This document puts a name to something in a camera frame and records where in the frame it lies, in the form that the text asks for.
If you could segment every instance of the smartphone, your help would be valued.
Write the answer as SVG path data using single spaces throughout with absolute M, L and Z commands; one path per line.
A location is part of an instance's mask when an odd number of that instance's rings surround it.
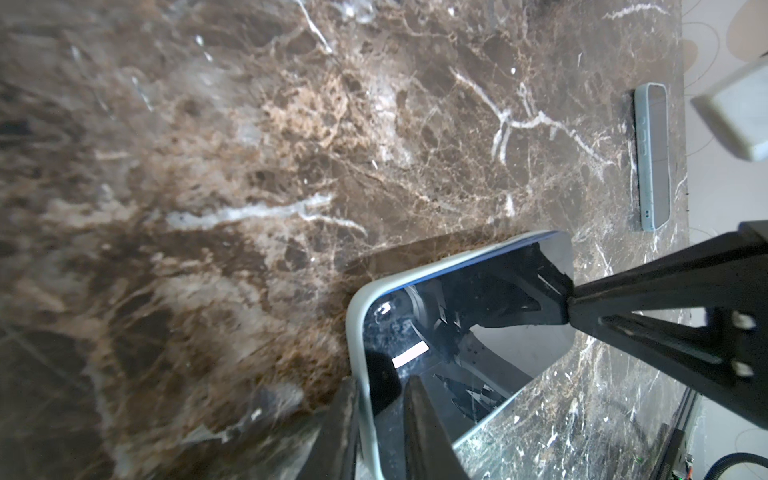
M 666 87 L 647 83 L 635 89 L 634 122 L 641 224 L 652 232 L 670 219 L 671 210 Z
M 371 282 L 347 309 L 362 456 L 406 478 L 402 391 L 423 381 L 457 447 L 573 345 L 567 233 L 527 233 Z

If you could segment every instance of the brown marble surface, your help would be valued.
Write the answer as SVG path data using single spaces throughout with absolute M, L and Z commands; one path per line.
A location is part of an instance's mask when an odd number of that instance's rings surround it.
M 527 230 L 573 234 L 578 283 L 687 244 L 679 2 L 0 5 L 3 478 L 289 478 L 372 278 Z M 459 454 L 644 478 L 681 393 L 578 334 Z

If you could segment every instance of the black cable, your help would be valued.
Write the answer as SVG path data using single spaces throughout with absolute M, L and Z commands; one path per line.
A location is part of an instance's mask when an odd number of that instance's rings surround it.
M 707 472 L 707 476 L 704 477 L 704 480 L 717 480 L 727 469 L 740 463 L 754 463 L 768 468 L 768 458 L 754 455 L 753 453 L 731 453 L 715 462 L 715 464 L 712 465 L 712 468 Z

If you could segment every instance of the phone screen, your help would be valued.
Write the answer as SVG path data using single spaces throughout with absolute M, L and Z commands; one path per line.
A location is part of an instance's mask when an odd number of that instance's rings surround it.
M 375 301 L 363 344 L 382 473 L 406 477 L 402 390 L 421 377 L 450 440 L 489 418 L 573 345 L 566 233 L 522 240 Z
M 650 153 L 654 191 L 654 223 L 664 224 L 670 217 L 670 173 L 667 125 L 667 93 L 658 86 L 648 87 Z

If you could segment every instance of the reflected light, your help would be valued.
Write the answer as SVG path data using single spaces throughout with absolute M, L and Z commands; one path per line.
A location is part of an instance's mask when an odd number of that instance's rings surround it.
M 386 302 L 379 307 L 376 313 L 378 313 L 379 315 L 386 315 L 391 309 L 392 309 L 392 306 L 389 305 L 389 302 Z
M 413 360 L 414 358 L 416 358 L 417 356 L 423 354 L 427 350 L 429 350 L 429 347 L 427 346 L 426 343 L 424 342 L 416 343 L 414 346 L 407 349 L 405 352 L 393 358 L 392 363 L 394 363 L 395 368 L 398 369 L 401 366 Z

